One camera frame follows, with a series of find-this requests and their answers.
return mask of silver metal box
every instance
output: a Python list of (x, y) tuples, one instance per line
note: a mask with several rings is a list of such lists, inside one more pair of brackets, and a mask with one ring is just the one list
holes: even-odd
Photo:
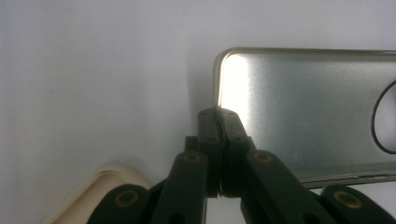
[(395, 51), (229, 49), (215, 62), (215, 106), (238, 113), (256, 147), (309, 188), (390, 181), (396, 143), (384, 147), (375, 130), (396, 142), (396, 119), (375, 127), (375, 112), (395, 80)]

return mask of tin lid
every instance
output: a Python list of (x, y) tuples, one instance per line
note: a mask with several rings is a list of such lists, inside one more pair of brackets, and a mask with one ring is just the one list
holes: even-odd
[(395, 51), (237, 48), (216, 59), (214, 102), (309, 188), (382, 182), (396, 179), (396, 141), (375, 128), (396, 122), (375, 114), (386, 92), (396, 113), (395, 80)]

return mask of screw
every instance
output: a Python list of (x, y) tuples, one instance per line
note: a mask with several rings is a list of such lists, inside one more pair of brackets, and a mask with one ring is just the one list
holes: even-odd
[(139, 199), (139, 194), (134, 190), (125, 190), (117, 195), (114, 203), (118, 207), (128, 207), (135, 204)]
[(268, 163), (273, 160), (273, 158), (270, 155), (267, 155), (262, 152), (257, 152), (256, 154), (254, 154), (254, 159), (256, 159), (256, 161), (263, 162), (263, 163)]
[(201, 160), (198, 154), (189, 153), (183, 157), (183, 161), (188, 163), (196, 163)]
[(362, 202), (358, 197), (343, 190), (336, 191), (334, 198), (337, 202), (349, 208), (360, 208), (362, 206)]

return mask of beige object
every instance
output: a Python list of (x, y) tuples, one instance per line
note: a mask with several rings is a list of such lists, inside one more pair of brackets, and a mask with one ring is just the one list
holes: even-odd
[(94, 208), (105, 195), (124, 184), (136, 184), (149, 189), (149, 184), (130, 168), (107, 165), (84, 181), (42, 224), (87, 223)]

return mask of white background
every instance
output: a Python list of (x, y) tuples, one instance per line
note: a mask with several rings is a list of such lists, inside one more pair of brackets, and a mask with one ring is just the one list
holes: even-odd
[[(0, 223), (39, 223), (86, 177), (167, 177), (230, 47), (396, 49), (395, 1), (3, 0)], [(364, 187), (396, 215), (395, 184)], [(207, 223), (244, 223), (210, 200)]]

